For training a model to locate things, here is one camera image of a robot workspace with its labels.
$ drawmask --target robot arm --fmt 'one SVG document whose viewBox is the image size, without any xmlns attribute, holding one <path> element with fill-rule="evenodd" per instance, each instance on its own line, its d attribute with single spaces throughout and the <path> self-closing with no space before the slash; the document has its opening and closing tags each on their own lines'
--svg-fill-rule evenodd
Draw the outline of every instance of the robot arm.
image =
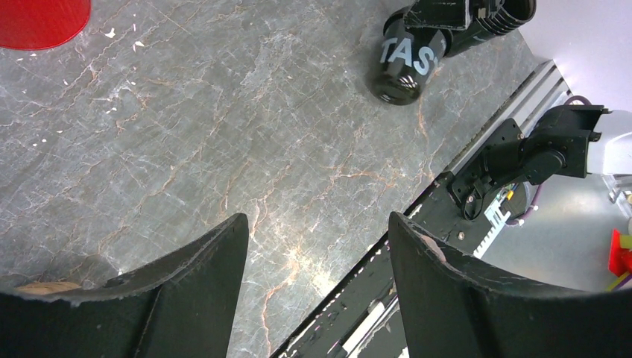
<svg viewBox="0 0 632 358">
<path fill-rule="evenodd" d="M 552 175 L 632 174 L 632 113 L 603 106 L 559 106 L 528 137 L 502 137 L 480 150 L 449 185 L 464 219 L 475 219 L 488 194 L 511 183 L 540 185 Z"/>
</svg>

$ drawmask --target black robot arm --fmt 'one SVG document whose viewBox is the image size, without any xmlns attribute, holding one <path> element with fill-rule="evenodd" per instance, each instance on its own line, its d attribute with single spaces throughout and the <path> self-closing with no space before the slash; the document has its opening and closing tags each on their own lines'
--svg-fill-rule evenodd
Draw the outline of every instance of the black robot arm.
<svg viewBox="0 0 632 358">
<path fill-rule="evenodd" d="M 501 143 L 483 148 L 449 185 L 464 219 L 475 219 L 488 195 L 508 184 L 539 185 L 552 175 L 585 178 L 589 144 L 601 138 L 595 127 L 608 113 L 604 106 L 555 107 L 529 137 L 502 137 Z"/>
<path fill-rule="evenodd" d="M 371 92 L 390 104 L 411 104 L 441 59 L 509 34 L 535 10 L 536 0 L 417 0 L 386 20 Z"/>
</svg>

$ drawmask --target black plastic part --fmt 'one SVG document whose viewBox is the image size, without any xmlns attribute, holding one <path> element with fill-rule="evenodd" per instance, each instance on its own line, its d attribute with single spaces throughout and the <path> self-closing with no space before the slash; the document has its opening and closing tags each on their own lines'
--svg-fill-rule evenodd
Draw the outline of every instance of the black plastic part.
<svg viewBox="0 0 632 358">
<path fill-rule="evenodd" d="M 468 160 L 463 169 L 455 176 L 453 182 L 449 184 L 449 191 L 459 206 L 468 204 L 472 207 L 487 206 L 493 200 L 495 191 L 502 186 L 511 183 L 499 183 L 493 175 L 489 175 L 482 158 L 492 157 L 494 160 L 502 162 L 498 167 L 515 165 L 516 156 L 519 149 L 516 145 L 520 144 L 519 136 L 522 131 L 513 119 L 508 119 L 500 124 L 500 126 L 490 135 L 485 143 L 477 150 L 476 153 Z M 507 154 L 496 154 L 500 151 L 507 151 Z M 493 156 L 487 156 L 488 153 L 494 153 Z M 468 203 L 468 198 L 472 196 L 474 201 Z"/>
<path fill-rule="evenodd" d="M 406 26 L 466 30 L 473 19 L 495 16 L 505 0 L 416 0 Z"/>
<path fill-rule="evenodd" d="M 370 82 L 377 98 L 396 105 L 411 104 L 420 97 L 447 47 L 441 31 L 407 30 L 401 16 L 399 11 L 385 24 L 379 67 Z"/>
<path fill-rule="evenodd" d="M 410 357 L 629 357 L 632 290 L 529 280 L 438 240 L 399 213 L 391 260 Z"/>
<path fill-rule="evenodd" d="M 342 345 L 370 305 L 396 297 L 387 242 L 382 236 L 271 357 L 346 357 Z"/>
<path fill-rule="evenodd" d="M 98 289 L 0 293 L 0 357 L 225 357 L 248 247 L 238 214 Z"/>
<path fill-rule="evenodd" d="M 492 16 L 476 19 L 464 31 L 452 31 L 446 57 L 453 57 L 494 37 L 504 36 L 531 21 L 536 0 L 507 0 Z"/>
</svg>

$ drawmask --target red object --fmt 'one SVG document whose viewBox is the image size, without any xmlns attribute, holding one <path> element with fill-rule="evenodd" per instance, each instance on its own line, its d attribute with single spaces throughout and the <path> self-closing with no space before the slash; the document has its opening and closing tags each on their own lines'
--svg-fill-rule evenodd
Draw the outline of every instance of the red object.
<svg viewBox="0 0 632 358">
<path fill-rule="evenodd" d="M 43 50 L 79 34 L 90 0 L 1 0 L 0 47 Z"/>
<path fill-rule="evenodd" d="M 632 252 L 626 248 L 621 248 L 621 233 L 613 230 L 612 241 L 610 242 L 610 258 L 608 269 L 617 277 L 625 272 L 632 272 Z"/>
</svg>

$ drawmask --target gray floor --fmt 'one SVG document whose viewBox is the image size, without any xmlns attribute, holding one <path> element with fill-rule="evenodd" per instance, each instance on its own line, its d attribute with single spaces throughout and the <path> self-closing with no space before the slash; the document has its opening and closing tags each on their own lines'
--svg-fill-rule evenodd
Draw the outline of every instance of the gray floor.
<svg viewBox="0 0 632 358">
<path fill-rule="evenodd" d="M 601 175 L 553 176 L 542 187 L 538 211 L 522 227 L 506 227 L 483 260 L 534 280 L 603 292 L 613 229 L 628 233 L 628 218 L 610 203 Z"/>
<path fill-rule="evenodd" d="M 0 50 L 2 285 L 93 287 L 243 212 L 229 357 L 269 354 L 536 65 L 513 34 L 382 104 L 404 4 L 100 0 L 70 43 Z"/>
</svg>

